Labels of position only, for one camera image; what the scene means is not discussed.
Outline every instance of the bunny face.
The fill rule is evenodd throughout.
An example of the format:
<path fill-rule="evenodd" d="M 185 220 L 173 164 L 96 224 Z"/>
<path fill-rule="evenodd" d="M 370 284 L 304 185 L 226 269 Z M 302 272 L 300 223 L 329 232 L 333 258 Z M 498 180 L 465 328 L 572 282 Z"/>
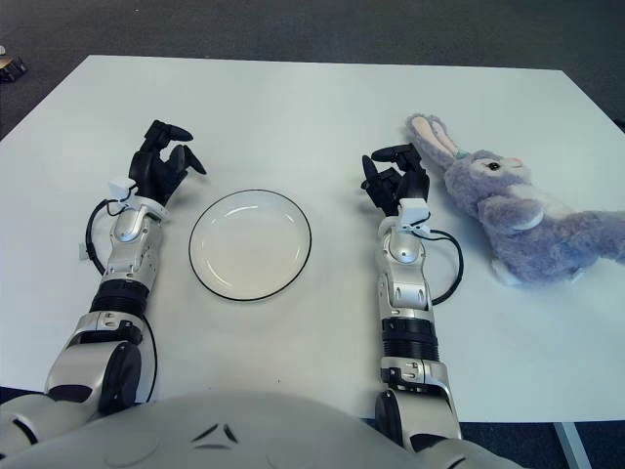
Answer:
<path fill-rule="evenodd" d="M 486 150 L 455 160 L 444 175 L 454 201 L 476 217 L 478 203 L 506 193 L 509 186 L 529 184 L 529 177 L 529 169 L 521 160 L 503 158 Z"/>
<path fill-rule="evenodd" d="M 473 161 L 469 167 L 469 173 L 472 178 L 477 180 L 481 180 L 484 177 L 509 180 L 512 177 L 518 178 L 518 182 L 513 184 L 529 183 L 529 168 L 524 166 L 520 159 L 503 158 L 489 151 L 481 151 L 479 153 L 476 153 L 476 157 L 472 158 Z"/>

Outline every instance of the white table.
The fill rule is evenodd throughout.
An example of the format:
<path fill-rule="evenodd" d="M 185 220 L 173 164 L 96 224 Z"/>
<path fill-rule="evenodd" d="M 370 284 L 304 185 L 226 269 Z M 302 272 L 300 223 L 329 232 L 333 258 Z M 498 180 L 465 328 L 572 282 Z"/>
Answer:
<path fill-rule="evenodd" d="M 439 115 L 465 149 L 522 157 L 537 186 L 578 209 L 625 208 L 625 136 L 560 71 L 89 57 L 0 142 L 1 384 L 42 389 L 98 286 L 78 260 L 87 218 L 159 118 L 195 136 L 209 176 L 188 177 L 168 205 L 148 306 L 155 397 L 274 390 L 370 416 L 382 214 L 358 188 L 360 156 L 406 142 L 417 111 Z M 436 309 L 460 419 L 624 419 L 625 269 L 600 261 L 575 284 L 501 286 L 480 226 L 426 167 L 431 225 L 455 234 L 466 259 L 461 287 Z M 207 291 L 188 261 L 198 215 L 244 189 L 291 197 L 312 226 L 301 276 L 253 303 Z M 109 220 L 99 220 L 105 259 Z M 434 292 L 454 275 L 453 251 L 432 245 Z"/>

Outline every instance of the table leg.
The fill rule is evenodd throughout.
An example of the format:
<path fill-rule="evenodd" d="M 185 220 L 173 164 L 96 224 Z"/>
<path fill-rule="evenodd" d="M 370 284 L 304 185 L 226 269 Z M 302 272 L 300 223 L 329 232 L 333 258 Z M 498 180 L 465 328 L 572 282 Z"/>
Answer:
<path fill-rule="evenodd" d="M 592 469 L 574 422 L 556 422 L 556 433 L 570 469 Z"/>

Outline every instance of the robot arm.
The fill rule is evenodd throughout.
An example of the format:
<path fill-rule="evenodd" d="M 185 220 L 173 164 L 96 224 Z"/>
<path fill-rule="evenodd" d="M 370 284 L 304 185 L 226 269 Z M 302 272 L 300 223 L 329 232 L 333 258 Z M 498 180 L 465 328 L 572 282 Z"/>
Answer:
<path fill-rule="evenodd" d="M 378 173 L 362 159 L 367 191 L 387 218 L 378 231 L 378 302 L 384 355 L 381 376 L 387 390 L 378 396 L 376 428 L 410 451 L 441 439 L 460 439 L 460 425 L 451 396 L 447 368 L 438 359 L 433 300 L 423 275 L 426 258 L 421 239 L 430 180 L 412 145 L 381 149 L 373 159 L 397 164 Z"/>
<path fill-rule="evenodd" d="M 45 394 L 2 406 L 0 454 L 19 452 L 135 404 L 147 296 L 156 278 L 161 223 L 168 218 L 165 204 L 189 166 L 206 174 L 187 146 L 176 146 L 167 161 L 159 153 L 172 140 L 191 139 L 184 129 L 154 121 L 133 157 L 130 178 L 109 183 L 119 217 L 110 232 L 112 252 L 90 312 L 80 318 L 53 364 Z M 87 241 L 89 257 L 97 259 Z"/>

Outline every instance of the pink inner ear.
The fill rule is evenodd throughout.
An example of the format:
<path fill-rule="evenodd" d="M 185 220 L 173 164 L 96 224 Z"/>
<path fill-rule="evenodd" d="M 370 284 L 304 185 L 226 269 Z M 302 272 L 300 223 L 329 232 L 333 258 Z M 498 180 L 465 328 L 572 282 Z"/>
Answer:
<path fill-rule="evenodd" d="M 437 136 L 434 134 L 434 131 L 430 126 L 430 122 L 428 122 L 424 117 L 415 117 L 414 119 L 412 119 L 412 125 L 422 138 L 430 142 L 440 151 L 448 154 L 451 158 L 453 158 L 454 153 L 450 152 L 441 142 L 438 141 Z"/>
<path fill-rule="evenodd" d="M 447 137 L 447 134 L 445 134 L 442 126 L 438 122 L 434 121 L 432 123 L 432 128 L 434 129 L 434 133 L 437 136 L 438 141 L 451 151 L 451 154 L 456 154 L 458 152 L 458 147 L 456 147 L 451 139 Z"/>

